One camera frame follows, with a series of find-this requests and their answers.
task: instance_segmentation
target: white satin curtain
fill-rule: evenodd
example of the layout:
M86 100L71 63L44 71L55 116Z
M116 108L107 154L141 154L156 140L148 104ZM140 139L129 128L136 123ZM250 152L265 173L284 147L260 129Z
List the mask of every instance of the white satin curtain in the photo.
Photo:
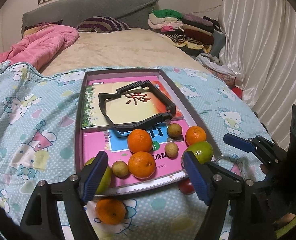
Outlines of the white satin curtain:
M287 0L223 0L220 60L237 74L243 101L282 148L296 104L296 12Z

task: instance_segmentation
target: red chinese calligraphy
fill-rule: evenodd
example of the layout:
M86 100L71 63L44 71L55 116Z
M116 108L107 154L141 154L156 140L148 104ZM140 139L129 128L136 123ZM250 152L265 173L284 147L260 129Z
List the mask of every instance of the red chinese calligraphy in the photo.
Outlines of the red chinese calligraphy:
M128 92L127 94L124 95L126 98L131 98L134 100L134 105L136 106L138 104L137 100L141 102L148 102L150 98L147 98L147 94L141 94L141 92Z

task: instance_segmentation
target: tangerine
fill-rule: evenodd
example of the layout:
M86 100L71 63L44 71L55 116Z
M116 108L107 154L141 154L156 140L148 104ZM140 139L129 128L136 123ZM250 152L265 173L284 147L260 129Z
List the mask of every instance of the tangerine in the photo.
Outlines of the tangerine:
M192 126L186 132L186 143L190 146L197 142L206 141L206 132L199 126Z
M122 201L114 198L103 198L96 204L97 217L107 225L117 225L126 216L126 208Z
M152 138L145 130L133 130L129 134L127 142L128 148L132 153L148 152L152 149Z
M128 161L130 173L138 179L149 178L156 170L156 162L148 152L137 152Z

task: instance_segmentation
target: headboard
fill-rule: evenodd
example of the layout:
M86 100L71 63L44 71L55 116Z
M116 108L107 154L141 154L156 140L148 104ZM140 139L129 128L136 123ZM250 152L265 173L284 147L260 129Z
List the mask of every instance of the headboard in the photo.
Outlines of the headboard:
M131 28L149 29L148 14L158 0L59 0L23 14L22 33L26 26L63 20L63 25L77 27L92 16L110 16Z

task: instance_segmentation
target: polka dot fabric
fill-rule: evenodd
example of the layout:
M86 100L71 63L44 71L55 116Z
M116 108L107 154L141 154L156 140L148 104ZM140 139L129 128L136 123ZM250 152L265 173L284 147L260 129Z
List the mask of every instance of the polka dot fabric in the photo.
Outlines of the polka dot fabric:
M43 77L28 63L8 65L0 64L0 205L20 223L39 180L54 183L75 172L75 119L82 79L86 71L104 68ZM211 131L224 155L219 164L243 178L262 180L258 159L222 140L226 133L270 139L253 112L211 74L158 68L174 81ZM196 194L183 195L177 184L120 199L128 217L116 226L101 223L95 202L86 206L100 239L194 239L207 211ZM64 204L58 203L58 208L63 232L72 237ZM228 211L222 239L228 238L231 226Z

